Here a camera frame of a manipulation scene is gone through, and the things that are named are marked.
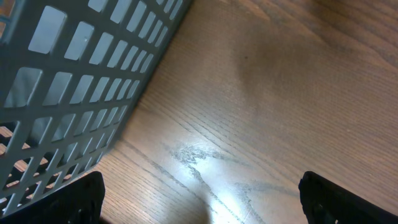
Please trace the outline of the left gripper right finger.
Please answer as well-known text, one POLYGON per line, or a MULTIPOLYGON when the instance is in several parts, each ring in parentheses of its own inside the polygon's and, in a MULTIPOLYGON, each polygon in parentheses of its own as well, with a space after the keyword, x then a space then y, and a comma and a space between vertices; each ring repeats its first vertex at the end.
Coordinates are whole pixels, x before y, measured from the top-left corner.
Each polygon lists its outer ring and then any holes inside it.
POLYGON ((397 215, 312 171, 304 173, 298 189, 303 212, 310 224, 397 223, 397 215))

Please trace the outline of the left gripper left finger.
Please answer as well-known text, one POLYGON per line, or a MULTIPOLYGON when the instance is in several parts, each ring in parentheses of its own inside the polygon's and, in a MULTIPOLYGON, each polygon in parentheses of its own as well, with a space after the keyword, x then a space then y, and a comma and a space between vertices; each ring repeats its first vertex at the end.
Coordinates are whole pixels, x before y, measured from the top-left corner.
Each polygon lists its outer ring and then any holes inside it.
POLYGON ((105 196, 102 173, 94 171, 51 195, 1 219, 8 224, 104 223, 101 209, 105 196))

